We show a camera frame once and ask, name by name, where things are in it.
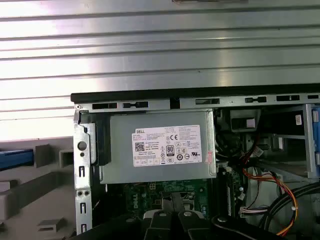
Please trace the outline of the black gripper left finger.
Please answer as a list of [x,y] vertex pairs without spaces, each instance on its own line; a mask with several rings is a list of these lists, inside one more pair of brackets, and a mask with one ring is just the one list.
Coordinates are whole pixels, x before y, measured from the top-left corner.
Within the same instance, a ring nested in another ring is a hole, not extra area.
[[87,230],[73,240],[171,240],[175,215],[178,210],[178,193],[162,196],[162,209],[149,210],[143,219],[124,214]]

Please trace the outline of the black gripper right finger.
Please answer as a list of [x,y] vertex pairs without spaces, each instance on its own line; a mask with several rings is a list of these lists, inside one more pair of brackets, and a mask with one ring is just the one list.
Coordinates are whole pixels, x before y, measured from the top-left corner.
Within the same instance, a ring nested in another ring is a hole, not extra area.
[[217,215],[205,219],[199,211],[186,209],[184,196],[172,193],[172,209],[187,240],[275,240],[277,235],[257,226],[236,220],[230,216]]

